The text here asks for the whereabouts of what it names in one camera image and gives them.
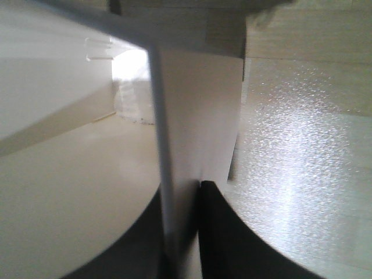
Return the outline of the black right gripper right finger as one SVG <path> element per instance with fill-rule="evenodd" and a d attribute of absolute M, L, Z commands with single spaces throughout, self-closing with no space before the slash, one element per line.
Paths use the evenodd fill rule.
<path fill-rule="evenodd" d="M 258 237 L 212 181 L 201 182 L 198 221 L 203 278 L 318 278 Z"/>

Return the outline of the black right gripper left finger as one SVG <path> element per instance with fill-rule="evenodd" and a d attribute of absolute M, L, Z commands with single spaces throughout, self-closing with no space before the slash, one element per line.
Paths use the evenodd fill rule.
<path fill-rule="evenodd" d="M 113 245 L 64 278 L 174 278 L 163 250 L 160 193 Z"/>

